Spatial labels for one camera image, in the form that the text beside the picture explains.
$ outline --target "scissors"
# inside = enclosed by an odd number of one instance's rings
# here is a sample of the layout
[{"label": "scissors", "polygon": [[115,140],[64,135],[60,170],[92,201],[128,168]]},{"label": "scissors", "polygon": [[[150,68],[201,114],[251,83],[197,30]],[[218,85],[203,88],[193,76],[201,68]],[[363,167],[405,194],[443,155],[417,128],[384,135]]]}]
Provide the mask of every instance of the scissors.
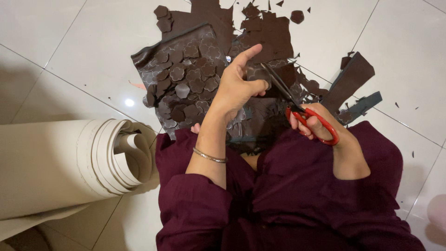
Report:
[{"label": "scissors", "polygon": [[323,117],[321,117],[319,114],[314,112],[313,110],[306,108],[303,109],[299,102],[296,100],[294,95],[291,93],[291,91],[288,89],[288,87],[285,85],[283,80],[279,77],[279,75],[267,64],[260,64],[264,69],[266,69],[269,74],[271,75],[271,79],[273,84],[281,91],[281,93],[287,98],[290,103],[286,107],[285,115],[286,118],[289,121],[289,117],[291,116],[291,113],[296,117],[297,120],[299,120],[304,126],[307,127],[306,120],[311,116],[316,116],[318,120],[322,123],[322,126],[325,127],[333,137],[332,140],[324,140],[321,138],[318,138],[322,143],[334,146],[339,142],[339,136],[336,130],[333,128],[330,123],[328,123]]}]

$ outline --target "tile grout line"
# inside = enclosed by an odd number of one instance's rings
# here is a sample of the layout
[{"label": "tile grout line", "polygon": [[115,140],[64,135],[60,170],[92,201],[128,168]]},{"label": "tile grout line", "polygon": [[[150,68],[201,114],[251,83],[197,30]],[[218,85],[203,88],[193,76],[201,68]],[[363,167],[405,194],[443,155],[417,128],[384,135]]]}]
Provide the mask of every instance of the tile grout line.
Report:
[{"label": "tile grout line", "polygon": [[439,10],[439,11],[443,12],[444,14],[446,14],[446,12],[442,11],[440,8],[438,8],[437,6],[431,4],[430,2],[428,2],[426,0],[423,0],[423,1],[425,1],[427,4],[431,5],[432,7],[436,8],[437,10]]},{"label": "tile grout line", "polygon": [[393,117],[391,117],[391,116],[387,115],[386,113],[384,113],[384,112],[382,112],[382,111],[378,110],[378,109],[377,109],[377,108],[375,108],[375,107],[372,107],[372,108],[373,108],[373,109],[375,109],[375,110],[377,110],[378,112],[380,112],[380,113],[382,113],[382,114],[386,115],[387,117],[389,117],[389,118],[391,118],[391,119],[395,120],[396,122],[398,122],[398,123],[402,124],[403,126],[405,126],[405,127],[409,128],[410,130],[412,130],[412,131],[413,131],[413,132],[415,132],[416,134],[418,134],[418,135],[422,136],[423,138],[425,138],[425,139],[427,139],[427,140],[431,141],[431,142],[432,142],[432,143],[434,143],[435,145],[437,145],[437,146],[439,146],[439,147],[442,147],[442,146],[440,146],[440,145],[439,145],[438,143],[436,143],[436,142],[434,142],[434,141],[430,140],[430,139],[429,139],[428,137],[426,137],[426,136],[422,135],[421,133],[419,133],[419,132],[415,131],[414,129],[410,128],[409,126],[405,125],[404,123],[401,123],[400,121],[398,121],[398,120],[394,119]]},{"label": "tile grout line", "polygon": [[108,222],[109,222],[110,219],[112,218],[112,215],[115,213],[116,209],[118,208],[118,205],[119,205],[119,203],[120,203],[121,200],[122,200],[122,197],[123,197],[123,195],[121,195],[121,198],[119,199],[118,203],[116,204],[115,209],[113,209],[113,212],[110,214],[110,217],[108,218],[107,223],[105,223],[104,228],[102,229],[101,233],[99,234],[99,236],[98,236],[97,240],[95,241],[95,244],[93,245],[93,247],[91,248],[91,250],[94,250],[94,249],[95,249],[95,246],[96,246],[96,244],[97,244],[98,241],[99,241],[99,238],[101,238],[101,235],[102,235],[102,233],[104,232],[105,227],[107,226]]},{"label": "tile grout line", "polygon": [[328,83],[330,83],[330,84],[333,84],[332,82],[330,82],[330,81],[326,80],[325,78],[322,78],[321,76],[317,75],[316,73],[314,73],[314,72],[312,72],[312,71],[308,70],[307,68],[303,67],[302,65],[298,64],[297,62],[294,62],[294,63],[295,63],[295,64],[297,64],[298,66],[300,66],[300,67],[304,68],[305,70],[307,70],[307,71],[309,71],[309,72],[313,73],[314,75],[318,76],[319,78],[321,78],[321,79],[323,79],[323,80],[327,81]]},{"label": "tile grout line", "polygon": [[438,155],[437,155],[437,157],[436,157],[436,159],[435,159],[435,161],[434,161],[434,163],[432,164],[432,167],[430,168],[429,172],[427,173],[426,179],[424,180],[423,185],[422,185],[421,188],[420,188],[420,191],[418,192],[418,195],[417,195],[417,198],[415,199],[415,202],[413,203],[412,207],[410,207],[409,213],[407,214],[405,221],[407,221],[407,218],[409,217],[410,212],[412,211],[413,207],[414,207],[415,204],[417,203],[418,197],[420,196],[421,191],[423,190],[423,187],[424,187],[424,185],[426,184],[427,179],[429,178],[429,175],[430,175],[430,173],[432,172],[432,169],[433,169],[434,166],[435,166],[435,163],[437,162],[438,158],[440,157],[440,153],[442,152],[442,150],[443,150],[443,148],[441,147],[441,148],[440,148],[440,151],[438,152]]},{"label": "tile grout line", "polygon": [[[127,117],[129,117],[129,118],[133,119],[133,120],[134,120],[134,121],[136,121],[136,122],[139,122],[138,120],[136,120],[136,119],[132,118],[131,116],[129,116],[129,115],[127,115],[127,114],[125,114],[125,113],[121,112],[120,110],[118,110],[118,109],[114,108],[113,106],[111,106],[111,105],[109,105],[109,104],[105,103],[104,101],[100,100],[99,98],[97,98],[97,97],[95,97],[95,96],[93,96],[93,95],[89,94],[88,92],[86,92],[86,91],[82,90],[81,88],[79,88],[79,87],[77,87],[77,86],[73,85],[72,83],[70,83],[70,82],[66,81],[65,79],[63,79],[63,78],[61,78],[61,77],[57,76],[56,74],[54,74],[54,73],[50,72],[49,70],[46,70],[46,69],[44,69],[44,71],[46,71],[46,72],[49,72],[50,74],[52,74],[52,75],[54,75],[54,76],[58,77],[59,79],[61,79],[61,80],[63,80],[64,82],[66,82],[67,84],[69,84],[69,85],[71,85],[71,86],[73,86],[73,87],[77,88],[78,90],[82,91],[83,93],[85,93],[85,94],[87,94],[87,95],[89,95],[89,96],[93,97],[94,99],[98,100],[99,102],[101,102],[101,103],[103,103],[103,104],[105,104],[105,105],[109,106],[110,108],[112,108],[113,110],[115,110],[115,111],[119,112],[120,114],[122,114],[122,115],[124,115],[124,116],[127,116]],[[147,126],[147,125],[146,125],[145,123],[142,123],[142,122],[139,122],[139,123],[143,124],[143,125],[144,125],[145,127],[149,128],[149,129],[151,129],[151,130],[152,130],[152,131],[153,131],[154,133],[157,133],[157,132],[156,132],[155,130],[153,130],[152,128],[148,127],[148,126]]]},{"label": "tile grout line", "polygon": [[380,2],[380,0],[378,0],[378,1],[376,2],[375,7],[373,8],[373,10],[372,10],[370,16],[368,17],[367,22],[365,23],[364,28],[363,28],[363,30],[361,31],[361,33],[359,34],[359,37],[358,37],[358,39],[356,40],[356,43],[355,43],[355,45],[353,46],[353,48],[351,49],[351,51],[353,51],[353,50],[355,49],[356,44],[358,43],[359,39],[361,38],[362,32],[364,32],[365,27],[367,26],[367,24],[368,24],[370,18],[372,17],[372,14],[373,14],[373,12],[375,11],[376,7],[378,6],[378,3],[379,3],[379,2]]},{"label": "tile grout line", "polygon": [[10,51],[14,52],[15,54],[17,54],[17,55],[21,56],[22,58],[24,58],[24,59],[26,59],[26,60],[30,61],[31,63],[33,63],[33,64],[35,64],[35,65],[39,66],[39,67],[40,67],[40,68],[42,68],[42,70],[43,70],[43,67],[42,67],[42,66],[40,66],[40,65],[38,65],[38,64],[36,64],[36,63],[34,63],[33,61],[31,61],[31,60],[29,60],[29,59],[25,58],[24,56],[22,56],[22,55],[18,54],[17,52],[15,52],[15,51],[13,51],[13,50],[9,49],[8,47],[6,47],[6,46],[4,46],[4,45],[2,45],[2,44],[0,44],[0,46],[3,46],[3,47],[5,47],[6,49],[8,49],[8,50],[10,50]]},{"label": "tile grout line", "polygon": [[9,124],[12,124],[12,122],[14,121],[14,119],[16,118],[17,114],[19,113],[20,109],[22,108],[23,104],[25,103],[26,99],[28,98],[29,94],[31,93],[31,91],[34,89],[34,87],[36,86],[37,81],[39,80],[40,76],[42,76],[44,69],[42,69],[40,71],[39,76],[36,78],[36,81],[34,82],[33,86],[29,89],[29,92],[26,94],[26,97],[23,99],[22,104],[19,106],[19,109],[17,109],[16,114],[14,114],[14,116],[12,117],[11,121],[9,122]]},{"label": "tile grout line", "polygon": [[49,225],[45,224],[45,222],[43,222],[42,224],[45,225],[46,227],[48,227],[49,229],[53,230],[54,232],[56,232],[56,233],[58,233],[58,234],[64,236],[65,238],[67,238],[67,239],[69,239],[69,240],[71,240],[71,241],[73,241],[73,242],[75,242],[75,243],[81,245],[82,247],[84,247],[84,248],[86,248],[86,249],[88,249],[88,250],[91,250],[90,248],[88,248],[88,247],[86,247],[86,246],[84,246],[84,245],[78,243],[77,241],[73,240],[72,238],[70,238],[70,237],[64,235],[63,233],[61,233],[61,232],[55,230],[54,228],[50,227]]},{"label": "tile grout line", "polygon": [[59,48],[60,44],[62,43],[63,39],[65,38],[66,34],[68,33],[68,31],[70,30],[71,26],[73,25],[74,21],[76,21],[76,18],[79,16],[79,13],[81,12],[81,10],[83,9],[83,7],[85,6],[85,4],[87,3],[88,0],[85,0],[84,4],[82,5],[82,7],[80,8],[78,14],[74,17],[73,21],[71,22],[70,26],[68,27],[68,29],[66,30],[65,34],[63,35],[62,39],[60,40],[59,44],[57,45],[56,49],[54,50],[53,54],[51,55],[51,57],[49,58],[49,60],[46,62],[45,66],[43,67],[43,69],[46,68],[46,66],[48,65],[48,63],[51,61],[51,59],[53,58],[54,54],[56,53],[57,49]]}]

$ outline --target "floor tile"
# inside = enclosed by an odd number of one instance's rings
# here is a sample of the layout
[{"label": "floor tile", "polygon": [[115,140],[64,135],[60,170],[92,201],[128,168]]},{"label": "floor tile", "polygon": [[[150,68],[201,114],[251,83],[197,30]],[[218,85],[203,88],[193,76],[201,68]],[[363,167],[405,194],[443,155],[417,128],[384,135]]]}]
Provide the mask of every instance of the floor tile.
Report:
[{"label": "floor tile", "polygon": [[445,26],[446,15],[422,0],[380,0],[354,48],[376,72],[355,96],[381,91],[377,109],[439,145],[446,139]]},{"label": "floor tile", "polygon": [[88,0],[47,69],[159,131],[155,110],[142,104],[146,92],[129,83],[141,83],[130,55],[161,39],[153,14],[158,4],[190,11],[183,0]]},{"label": "floor tile", "polygon": [[409,215],[407,222],[413,235],[418,237],[427,251],[446,251],[446,229],[440,229],[428,220]]},{"label": "floor tile", "polygon": [[[250,2],[238,1],[235,4],[234,24],[237,29],[245,19],[240,12]],[[377,0],[285,0],[282,7],[272,0],[271,11],[278,17],[290,18],[294,10],[302,10],[305,19],[300,24],[290,22],[291,43],[297,63],[303,65],[322,78],[333,82],[340,72],[341,58],[347,55],[367,19],[375,7]],[[262,10],[268,9],[267,1],[256,2]]]},{"label": "floor tile", "polygon": [[44,67],[85,0],[0,2],[0,44]]},{"label": "floor tile", "polygon": [[78,213],[44,224],[92,249],[120,199],[121,196],[97,201]]},{"label": "floor tile", "polygon": [[[347,100],[350,107],[355,103],[354,100],[354,97]],[[403,174],[396,196],[396,201],[401,209],[397,210],[396,214],[405,220],[441,147],[376,109],[370,109],[366,116],[360,116],[350,126],[365,120],[392,141],[403,155]]]},{"label": "floor tile", "polygon": [[46,239],[50,243],[52,251],[88,251],[87,248],[83,247],[79,243],[70,240],[69,238],[43,224],[39,225],[39,229],[43,232]]},{"label": "floor tile", "polygon": [[432,4],[433,6],[439,8],[443,12],[446,12],[446,1],[444,0],[426,0],[426,2]]},{"label": "floor tile", "polygon": [[[155,145],[150,148],[154,166]],[[122,196],[93,250],[155,251],[155,236],[162,228],[158,207],[159,188],[158,171],[153,168],[148,183]]]},{"label": "floor tile", "polygon": [[0,125],[12,121],[41,72],[39,66],[0,46]]},{"label": "floor tile", "polygon": [[446,228],[441,229],[430,223],[427,216],[430,201],[437,195],[446,195],[445,177],[446,150],[443,149],[407,218],[412,233],[423,242],[427,250],[446,250]]},{"label": "floor tile", "polygon": [[13,123],[100,118],[129,119],[103,102],[44,71]]}]

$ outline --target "maroon garment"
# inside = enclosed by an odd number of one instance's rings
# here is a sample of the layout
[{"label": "maroon garment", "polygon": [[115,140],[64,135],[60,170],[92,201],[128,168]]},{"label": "maroon garment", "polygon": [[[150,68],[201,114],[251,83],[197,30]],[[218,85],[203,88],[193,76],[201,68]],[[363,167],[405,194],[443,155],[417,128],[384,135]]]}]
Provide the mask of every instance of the maroon garment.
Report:
[{"label": "maroon garment", "polygon": [[367,121],[349,130],[367,178],[336,179],[332,148],[288,130],[260,155],[257,172],[227,148],[226,190],[185,174],[196,134],[158,135],[158,250],[424,250],[395,214],[400,151]]}]

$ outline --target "silver bangle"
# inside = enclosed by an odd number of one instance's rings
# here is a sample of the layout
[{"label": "silver bangle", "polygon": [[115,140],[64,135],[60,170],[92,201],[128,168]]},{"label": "silver bangle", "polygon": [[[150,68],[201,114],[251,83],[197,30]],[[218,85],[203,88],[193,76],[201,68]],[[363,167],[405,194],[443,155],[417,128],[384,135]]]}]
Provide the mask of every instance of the silver bangle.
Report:
[{"label": "silver bangle", "polygon": [[206,159],[208,159],[208,160],[212,160],[212,161],[215,161],[215,162],[218,162],[218,163],[226,163],[226,161],[227,161],[227,158],[224,158],[224,159],[217,159],[217,158],[211,157],[211,156],[209,156],[209,155],[206,155],[206,154],[204,154],[204,153],[198,151],[195,147],[193,147],[192,149],[194,150],[194,152],[195,152],[196,154],[198,154],[198,155],[200,155],[200,156],[202,156],[203,158],[206,158]]}]

